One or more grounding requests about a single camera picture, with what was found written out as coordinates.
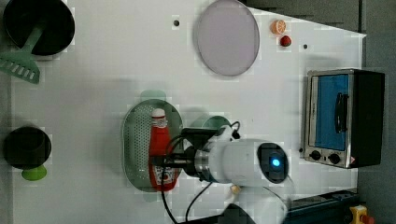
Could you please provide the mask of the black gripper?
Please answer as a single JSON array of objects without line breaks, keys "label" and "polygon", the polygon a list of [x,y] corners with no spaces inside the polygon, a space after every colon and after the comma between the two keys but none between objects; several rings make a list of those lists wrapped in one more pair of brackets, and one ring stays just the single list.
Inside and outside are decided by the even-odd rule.
[{"label": "black gripper", "polygon": [[185,128],[181,136],[190,145],[184,150],[183,157],[152,156],[151,163],[155,166],[183,168],[187,175],[198,178],[209,178],[207,144],[209,139],[217,134],[216,129]]}]

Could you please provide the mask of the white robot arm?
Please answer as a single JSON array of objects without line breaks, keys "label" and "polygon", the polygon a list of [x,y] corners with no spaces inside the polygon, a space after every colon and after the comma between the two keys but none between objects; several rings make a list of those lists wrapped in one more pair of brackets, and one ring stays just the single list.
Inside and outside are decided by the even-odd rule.
[{"label": "white robot arm", "polygon": [[175,139],[190,145],[181,152],[167,145],[164,153],[151,155],[148,161],[161,168],[181,168],[202,181],[237,188],[220,214],[198,218],[199,224],[283,224],[294,186],[281,146],[242,139],[229,125],[217,130],[185,128]]}]

